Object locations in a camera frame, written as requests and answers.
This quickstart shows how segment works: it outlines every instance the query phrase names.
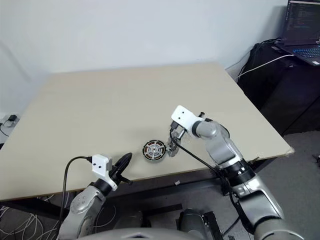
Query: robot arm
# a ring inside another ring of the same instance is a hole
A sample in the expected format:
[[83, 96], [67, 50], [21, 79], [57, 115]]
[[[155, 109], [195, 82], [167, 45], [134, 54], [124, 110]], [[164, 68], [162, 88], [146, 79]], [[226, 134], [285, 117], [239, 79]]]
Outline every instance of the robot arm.
[[[248, 232], [254, 233], [254, 239], [303, 239], [285, 223], [283, 211], [276, 199], [244, 160], [222, 125], [195, 116], [183, 106], [178, 106], [171, 118], [173, 123], [170, 135], [174, 136], [174, 141], [169, 141], [169, 149], [172, 151], [169, 156], [177, 154], [178, 147], [174, 142], [179, 142], [185, 132], [194, 138], [203, 139], [206, 151], [238, 198], [234, 206], [243, 226]], [[175, 132], [178, 126], [182, 127], [180, 133]]]
[[98, 180], [89, 185], [71, 202], [68, 216], [59, 230], [59, 240], [73, 240], [89, 235], [94, 221], [106, 202], [106, 196], [118, 188], [120, 182], [132, 184], [121, 174], [126, 169], [132, 153], [127, 153], [112, 166], [110, 157], [92, 156], [92, 171]]

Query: table top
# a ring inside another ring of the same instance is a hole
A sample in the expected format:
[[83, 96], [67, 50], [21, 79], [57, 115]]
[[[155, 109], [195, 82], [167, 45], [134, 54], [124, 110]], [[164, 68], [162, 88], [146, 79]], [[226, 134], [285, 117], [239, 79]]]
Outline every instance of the table top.
[[[293, 152], [217, 63], [59, 73], [0, 150], [0, 200], [61, 192], [66, 164], [76, 156], [106, 154], [115, 163], [132, 152], [123, 173], [131, 180], [205, 168], [182, 150], [160, 163], [143, 157], [147, 141], [168, 141], [178, 105], [224, 125], [247, 161]], [[201, 139], [186, 136], [182, 144], [213, 164]], [[91, 168], [84, 159], [73, 162], [67, 190], [94, 182]]]

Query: gray floor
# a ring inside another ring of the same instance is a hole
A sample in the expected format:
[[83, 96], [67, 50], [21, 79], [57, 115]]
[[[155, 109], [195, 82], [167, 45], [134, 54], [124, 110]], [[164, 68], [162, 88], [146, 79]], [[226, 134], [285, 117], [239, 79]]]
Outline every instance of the gray floor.
[[[284, 138], [295, 149], [295, 154], [277, 158], [259, 175], [282, 206], [287, 221], [296, 228], [296, 231], [302, 234], [306, 240], [319, 240], [320, 167], [312, 155], [320, 154], [320, 132], [297, 133], [287, 135]], [[52, 201], [58, 204], [59, 196], [52, 198]], [[98, 231], [112, 228], [120, 215], [132, 209], [147, 210], [174, 204], [182, 204], [183, 208], [193, 208], [201, 212], [214, 211], [222, 231], [237, 218], [237, 213], [228, 197], [223, 197], [218, 187], [210, 187], [149, 198], [139, 202], [122, 202], [116, 205], [116, 218], [106, 227], [99, 228]], [[114, 211], [112, 205], [106, 207], [99, 218], [99, 225], [107, 223]], [[150, 221], [153, 227], [175, 229], [175, 219], [179, 217], [179, 213], [180, 211], [173, 211], [155, 215], [150, 217]], [[28, 217], [27, 213], [10, 209], [3, 215], [0, 227], [2, 230], [10, 232]], [[44, 217], [40, 217], [40, 219], [44, 225], [44, 231], [50, 230], [56, 223], [52, 219]], [[25, 240], [32, 236], [34, 229], [35, 225], [32, 223], [25, 231]], [[41, 228], [38, 227], [34, 236], [40, 234]], [[228, 235], [234, 236], [236, 240], [254, 239], [252, 235], [248, 235], [241, 223], [238, 223]], [[0, 236], [0, 239], [3, 239], [6, 235], [1, 233]], [[16, 239], [21, 238], [22, 233], [17, 233]], [[15, 237], [10, 235], [6, 239], [14, 240]]]

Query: black table leg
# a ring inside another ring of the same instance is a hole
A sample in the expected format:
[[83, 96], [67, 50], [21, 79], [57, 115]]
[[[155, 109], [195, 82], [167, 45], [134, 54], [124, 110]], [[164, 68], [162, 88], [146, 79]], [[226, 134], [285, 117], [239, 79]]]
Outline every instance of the black table leg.
[[266, 166], [268, 166], [270, 163], [272, 163], [275, 159], [276, 159], [276, 157], [253, 161], [252, 163], [250, 163], [251, 164], [251, 168], [252, 168], [253, 171], [258, 173], [262, 169], [264, 169]]
[[[36, 197], [19, 199], [19, 200], [2, 201], [0, 204], [13, 209], [47, 217], [50, 219], [56, 219], [56, 220], [59, 219], [59, 211], [60, 211], [59, 206], [43, 201]], [[64, 217], [66, 217], [68, 213], [69, 213], [69, 210], [64, 209]]]

